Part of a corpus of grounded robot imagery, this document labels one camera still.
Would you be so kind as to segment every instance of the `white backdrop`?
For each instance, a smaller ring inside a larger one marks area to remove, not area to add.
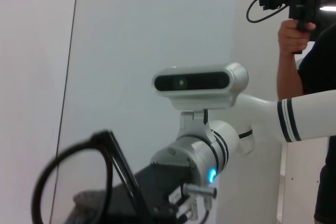
[[[33,186],[56,154],[75,0],[0,3],[0,217],[29,224]],[[45,223],[54,186],[55,177]]]
[[[147,165],[179,124],[179,112],[154,94],[153,75],[228,62],[233,15],[234,0],[77,0],[60,149],[112,129],[133,171]],[[104,177],[98,155],[62,166],[52,222],[64,221],[73,194],[102,188]]]

